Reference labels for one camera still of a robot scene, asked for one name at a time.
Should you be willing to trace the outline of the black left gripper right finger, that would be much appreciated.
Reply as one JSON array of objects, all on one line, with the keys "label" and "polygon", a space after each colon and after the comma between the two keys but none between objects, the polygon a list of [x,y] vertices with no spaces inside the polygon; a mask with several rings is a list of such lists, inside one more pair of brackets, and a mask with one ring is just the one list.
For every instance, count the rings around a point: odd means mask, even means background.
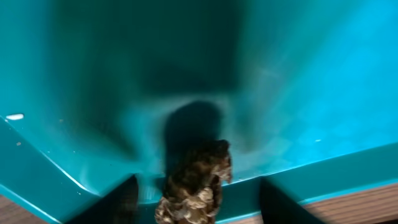
[{"label": "black left gripper right finger", "polygon": [[267,177],[262,177],[260,180],[259,206],[264,224],[325,224],[275,186]]}]

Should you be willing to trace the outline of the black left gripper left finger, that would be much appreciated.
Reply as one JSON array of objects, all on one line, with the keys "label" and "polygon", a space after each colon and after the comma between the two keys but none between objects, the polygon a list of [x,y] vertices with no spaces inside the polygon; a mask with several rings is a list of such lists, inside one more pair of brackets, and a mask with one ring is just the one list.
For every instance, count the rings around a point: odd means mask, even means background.
[{"label": "black left gripper left finger", "polygon": [[138,197],[138,181],[132,175],[67,224],[133,224]]}]

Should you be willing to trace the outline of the brown food scrap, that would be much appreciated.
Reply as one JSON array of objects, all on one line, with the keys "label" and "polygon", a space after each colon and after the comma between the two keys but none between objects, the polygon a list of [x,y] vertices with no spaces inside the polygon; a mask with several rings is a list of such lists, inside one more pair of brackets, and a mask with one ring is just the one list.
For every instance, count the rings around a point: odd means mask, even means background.
[{"label": "brown food scrap", "polygon": [[223,195],[232,183],[232,157],[227,140],[212,140],[192,149],[165,181],[155,209],[159,224],[214,224]]}]

